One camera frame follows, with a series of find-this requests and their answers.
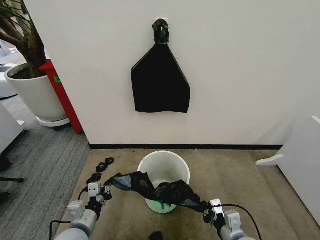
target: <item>plant pot saucer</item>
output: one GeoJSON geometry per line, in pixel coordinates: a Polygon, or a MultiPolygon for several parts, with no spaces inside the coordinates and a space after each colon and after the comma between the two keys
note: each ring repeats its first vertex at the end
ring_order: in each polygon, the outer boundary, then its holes
{"type": "Polygon", "coordinates": [[[39,117],[36,117],[36,119],[38,120],[38,122],[44,126],[44,127],[49,127],[49,128],[55,128],[55,127],[60,127],[63,125],[66,125],[68,123],[70,123],[69,118],[65,118],[59,121],[47,121],[47,120],[43,120],[39,117]]]}

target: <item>chair leg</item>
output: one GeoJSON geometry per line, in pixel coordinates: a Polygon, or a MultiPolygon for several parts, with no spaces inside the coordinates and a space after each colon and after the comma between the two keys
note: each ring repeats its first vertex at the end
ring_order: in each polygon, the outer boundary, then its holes
{"type": "Polygon", "coordinates": [[[22,184],[24,181],[25,181],[24,178],[0,177],[0,182],[16,182],[18,184],[22,184]]]}

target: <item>green label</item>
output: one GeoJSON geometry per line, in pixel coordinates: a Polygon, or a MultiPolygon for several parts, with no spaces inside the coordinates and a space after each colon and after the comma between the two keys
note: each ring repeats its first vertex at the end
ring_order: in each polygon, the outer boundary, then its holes
{"type": "Polygon", "coordinates": [[[60,83],[61,83],[60,77],[54,76],[53,79],[55,80],[55,82],[56,82],[57,84],[60,84],[60,83]]]}

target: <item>gray carpet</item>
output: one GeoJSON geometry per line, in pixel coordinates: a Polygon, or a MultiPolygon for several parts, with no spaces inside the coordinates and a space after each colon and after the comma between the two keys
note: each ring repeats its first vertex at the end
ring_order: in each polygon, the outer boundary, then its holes
{"type": "Polygon", "coordinates": [[[0,182],[0,192],[11,193],[0,205],[0,239],[49,239],[50,221],[62,218],[88,158],[88,140],[72,127],[41,126],[19,96],[0,103],[27,127],[5,151],[12,166],[0,177],[25,182],[0,182]]]}

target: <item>soil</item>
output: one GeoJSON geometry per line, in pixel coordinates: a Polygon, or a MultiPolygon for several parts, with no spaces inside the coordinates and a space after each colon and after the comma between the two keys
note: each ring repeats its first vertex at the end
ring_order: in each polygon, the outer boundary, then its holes
{"type": "MultiPolygon", "coordinates": [[[[43,77],[45,75],[46,75],[46,73],[43,72],[43,74],[41,74],[41,76],[39,76],[39,77],[43,77]]],[[[17,72],[16,74],[12,75],[11,78],[12,79],[31,79],[30,69],[27,67],[27,68],[17,72]]]]}

